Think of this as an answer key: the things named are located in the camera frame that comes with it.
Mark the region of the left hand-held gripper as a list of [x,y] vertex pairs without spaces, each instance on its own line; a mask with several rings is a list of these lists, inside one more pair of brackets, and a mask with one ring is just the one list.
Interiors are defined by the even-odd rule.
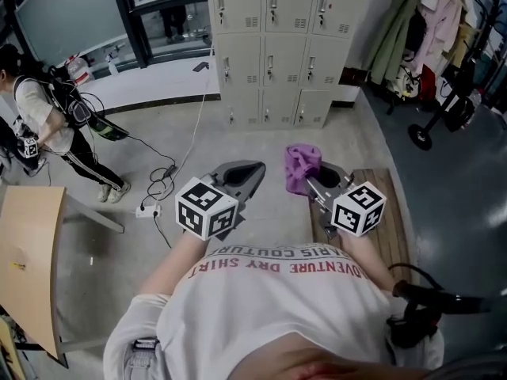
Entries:
[[244,220],[241,212],[265,172],[263,162],[241,160],[191,178],[175,196],[176,223],[203,241],[224,240]]

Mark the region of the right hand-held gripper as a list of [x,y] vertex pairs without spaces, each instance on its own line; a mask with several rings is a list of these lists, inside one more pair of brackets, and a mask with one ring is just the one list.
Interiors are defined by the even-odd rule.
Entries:
[[339,231],[361,237],[375,228],[387,197],[373,184],[355,182],[353,174],[330,163],[307,176],[310,200],[318,205],[318,223],[329,239]]

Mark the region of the purple wiping cloth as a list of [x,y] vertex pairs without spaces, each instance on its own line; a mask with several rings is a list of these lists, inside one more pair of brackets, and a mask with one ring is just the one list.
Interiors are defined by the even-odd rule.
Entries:
[[284,152],[285,187],[295,195],[309,196],[307,178],[316,177],[322,163],[321,150],[306,143],[286,147]]

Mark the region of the beige metal locker cabinet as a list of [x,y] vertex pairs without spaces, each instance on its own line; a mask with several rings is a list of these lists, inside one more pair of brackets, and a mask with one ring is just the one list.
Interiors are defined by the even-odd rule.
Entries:
[[208,0],[227,126],[322,127],[363,5],[364,0]]

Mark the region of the person's left forearm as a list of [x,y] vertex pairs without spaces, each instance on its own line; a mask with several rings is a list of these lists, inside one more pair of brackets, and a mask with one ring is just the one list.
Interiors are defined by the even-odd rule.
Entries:
[[169,255],[153,271],[141,286],[141,295],[172,295],[176,286],[201,260],[208,247],[209,240],[203,241],[185,231],[178,239]]

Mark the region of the person's right forearm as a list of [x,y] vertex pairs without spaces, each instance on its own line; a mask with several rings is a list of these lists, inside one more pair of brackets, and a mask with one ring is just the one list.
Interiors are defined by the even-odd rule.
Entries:
[[395,279],[375,249],[372,240],[367,235],[356,237],[343,230],[339,230],[338,233],[344,251],[380,290],[391,293]]

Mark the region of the white power strip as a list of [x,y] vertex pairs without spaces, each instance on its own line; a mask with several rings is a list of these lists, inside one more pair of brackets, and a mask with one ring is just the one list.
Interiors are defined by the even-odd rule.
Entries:
[[138,206],[135,209],[135,216],[138,219],[140,219],[140,218],[149,218],[149,219],[157,218],[158,216],[161,215],[161,213],[162,213],[162,209],[159,204],[154,204],[154,205],[150,205],[150,206],[142,205],[142,206]]

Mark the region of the person's white printed shirt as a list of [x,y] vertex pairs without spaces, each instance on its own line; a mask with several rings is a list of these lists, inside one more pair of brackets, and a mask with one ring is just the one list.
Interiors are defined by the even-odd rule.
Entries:
[[346,359],[440,367],[440,332],[408,349],[391,341],[387,320],[404,307],[332,246],[224,246],[172,295],[132,299],[106,344],[104,377],[227,380],[250,353],[290,333]]

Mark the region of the black waist bag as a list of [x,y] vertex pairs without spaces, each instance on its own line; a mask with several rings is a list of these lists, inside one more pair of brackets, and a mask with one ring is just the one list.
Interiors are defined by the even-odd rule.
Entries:
[[405,280],[396,283],[393,295],[407,302],[400,318],[387,320],[391,341],[397,347],[415,347],[438,330],[443,315],[485,314],[494,310],[507,310],[507,294],[480,298],[450,294],[440,288],[426,288]]

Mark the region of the white window ledge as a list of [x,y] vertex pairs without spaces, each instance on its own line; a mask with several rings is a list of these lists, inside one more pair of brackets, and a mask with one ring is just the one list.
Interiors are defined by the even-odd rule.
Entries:
[[[209,69],[193,72],[199,63]],[[181,59],[123,71],[78,87],[99,109],[116,109],[169,99],[219,93],[219,81],[213,58]]]

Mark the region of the red bag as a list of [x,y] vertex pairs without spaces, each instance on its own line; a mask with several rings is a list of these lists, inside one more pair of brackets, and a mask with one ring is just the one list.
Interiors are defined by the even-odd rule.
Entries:
[[431,102],[436,97],[436,75],[426,65],[422,67],[420,79],[420,91],[418,99],[421,102]]

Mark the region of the white printed bag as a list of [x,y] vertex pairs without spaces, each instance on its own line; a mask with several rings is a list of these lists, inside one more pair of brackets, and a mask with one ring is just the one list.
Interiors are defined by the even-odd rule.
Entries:
[[445,78],[439,77],[436,80],[436,100],[442,105],[451,92],[452,86]]

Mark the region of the clear plastic bottle red label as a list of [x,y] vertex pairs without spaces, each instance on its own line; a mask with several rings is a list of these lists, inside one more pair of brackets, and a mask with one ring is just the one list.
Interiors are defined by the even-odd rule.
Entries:
[[66,61],[66,67],[68,74],[78,86],[94,80],[90,66],[83,57],[72,55]]

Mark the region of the pink hanging garment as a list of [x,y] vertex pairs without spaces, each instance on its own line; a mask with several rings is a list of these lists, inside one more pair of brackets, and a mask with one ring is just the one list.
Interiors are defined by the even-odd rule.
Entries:
[[450,51],[459,30],[462,8],[461,0],[421,0],[420,13],[425,19],[426,31],[414,59],[418,74],[423,67],[435,70],[440,56]]

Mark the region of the black framed glass window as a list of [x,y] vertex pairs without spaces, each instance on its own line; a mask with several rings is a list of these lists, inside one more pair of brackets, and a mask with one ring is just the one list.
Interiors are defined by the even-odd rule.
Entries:
[[0,0],[0,44],[62,66],[84,58],[94,75],[204,56],[208,0]]

